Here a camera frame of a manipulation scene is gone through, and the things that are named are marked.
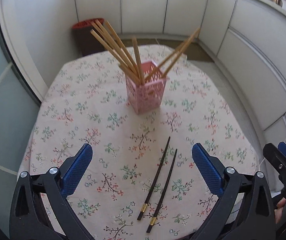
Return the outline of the right hand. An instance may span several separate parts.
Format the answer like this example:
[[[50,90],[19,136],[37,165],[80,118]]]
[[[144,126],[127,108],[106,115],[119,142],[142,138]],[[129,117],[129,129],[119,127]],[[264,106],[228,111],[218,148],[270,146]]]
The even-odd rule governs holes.
[[[278,224],[280,222],[280,220],[281,220],[285,204],[286,204],[286,199],[285,198],[282,198],[276,204],[276,209],[274,210],[276,224]]]

